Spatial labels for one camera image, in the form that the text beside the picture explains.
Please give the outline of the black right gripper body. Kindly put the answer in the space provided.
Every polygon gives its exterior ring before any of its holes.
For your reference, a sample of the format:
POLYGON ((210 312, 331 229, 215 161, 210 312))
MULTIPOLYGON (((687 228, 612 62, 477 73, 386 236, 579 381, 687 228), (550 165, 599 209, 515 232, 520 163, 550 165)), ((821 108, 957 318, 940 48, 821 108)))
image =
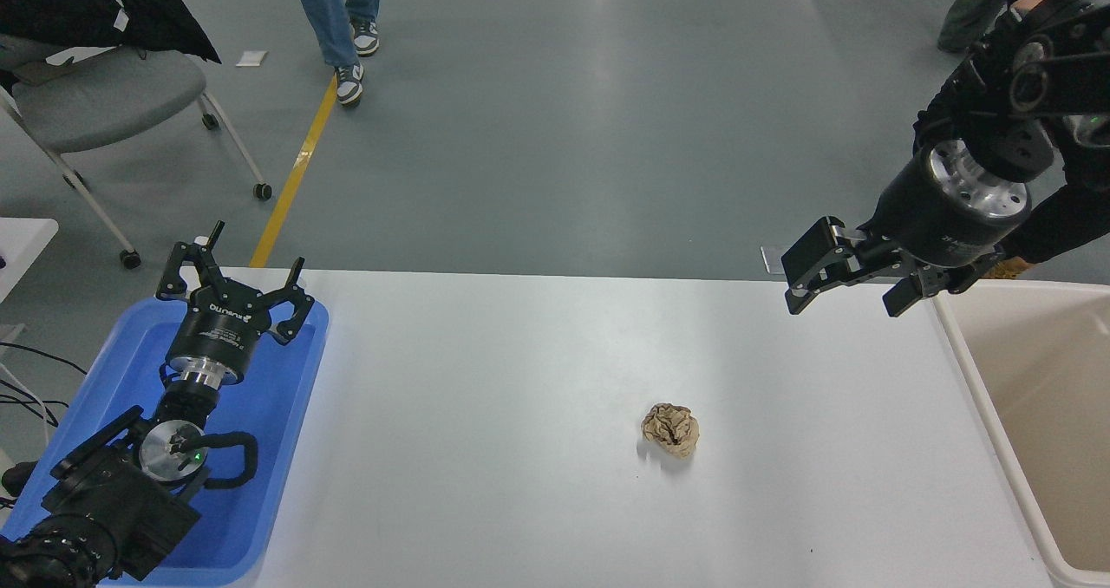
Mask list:
POLYGON ((914 258, 970 264, 1011 230, 1011 182, 967 150, 920 150, 880 194, 865 229, 914 258))

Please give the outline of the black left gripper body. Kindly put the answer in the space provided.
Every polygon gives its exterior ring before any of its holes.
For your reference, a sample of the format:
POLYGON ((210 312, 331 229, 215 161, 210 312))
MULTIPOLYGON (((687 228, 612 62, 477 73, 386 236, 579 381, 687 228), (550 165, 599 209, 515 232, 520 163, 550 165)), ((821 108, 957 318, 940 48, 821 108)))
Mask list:
POLYGON ((214 284, 192 291, 186 315, 167 352, 167 363, 182 372, 191 359, 225 367, 225 379, 243 379, 263 331, 272 324, 260 303, 262 292, 242 284, 214 284))

